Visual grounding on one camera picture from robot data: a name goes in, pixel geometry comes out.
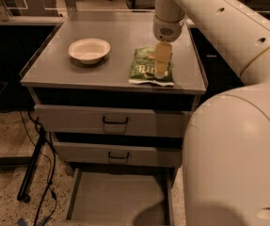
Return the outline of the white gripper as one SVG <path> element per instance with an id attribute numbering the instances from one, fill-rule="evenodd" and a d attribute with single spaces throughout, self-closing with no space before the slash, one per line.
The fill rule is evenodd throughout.
<path id="1" fill-rule="evenodd" d="M 153 34 L 160 40 L 155 47 L 155 76 L 159 79 L 165 76 L 172 55 L 171 42 L 182 34 L 183 25 L 184 19 L 173 23 L 164 22 L 157 17 L 153 19 Z"/>

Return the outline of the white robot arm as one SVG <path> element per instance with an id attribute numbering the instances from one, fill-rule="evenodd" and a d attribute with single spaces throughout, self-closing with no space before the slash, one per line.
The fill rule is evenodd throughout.
<path id="1" fill-rule="evenodd" d="M 155 38 L 184 16 L 243 82 L 186 126 L 186 226 L 270 226 L 270 20 L 238 0 L 156 0 Z"/>

